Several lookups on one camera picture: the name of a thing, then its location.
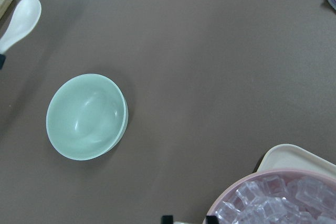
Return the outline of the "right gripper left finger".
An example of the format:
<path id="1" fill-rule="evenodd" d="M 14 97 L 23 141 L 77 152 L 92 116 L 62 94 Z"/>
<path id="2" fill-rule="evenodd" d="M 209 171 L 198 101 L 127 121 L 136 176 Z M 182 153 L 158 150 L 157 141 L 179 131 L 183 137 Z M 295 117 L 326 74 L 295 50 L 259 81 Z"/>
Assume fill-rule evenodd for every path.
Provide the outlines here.
<path id="1" fill-rule="evenodd" d="M 173 215 L 164 215 L 161 217 L 161 224 L 173 224 L 174 218 Z"/>

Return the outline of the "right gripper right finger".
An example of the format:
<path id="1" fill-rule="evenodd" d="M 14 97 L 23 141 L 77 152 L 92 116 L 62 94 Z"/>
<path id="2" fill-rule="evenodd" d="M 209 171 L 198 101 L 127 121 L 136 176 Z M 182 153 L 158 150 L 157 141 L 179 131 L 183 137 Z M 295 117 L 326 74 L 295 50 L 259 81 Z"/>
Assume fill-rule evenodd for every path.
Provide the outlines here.
<path id="1" fill-rule="evenodd" d="M 216 216 L 206 216 L 206 224 L 217 224 Z"/>

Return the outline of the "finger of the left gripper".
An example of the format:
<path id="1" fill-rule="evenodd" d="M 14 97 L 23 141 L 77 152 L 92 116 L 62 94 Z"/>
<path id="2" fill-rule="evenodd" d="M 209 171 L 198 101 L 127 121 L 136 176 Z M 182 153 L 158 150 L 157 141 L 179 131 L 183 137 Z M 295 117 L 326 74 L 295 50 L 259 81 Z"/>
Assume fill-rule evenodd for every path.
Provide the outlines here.
<path id="1" fill-rule="evenodd" d="M 5 60 L 6 60 L 6 56 L 0 54 L 0 69 L 1 69 L 1 70 L 2 70 L 3 65 L 4 65 L 4 63 L 5 63 Z"/>

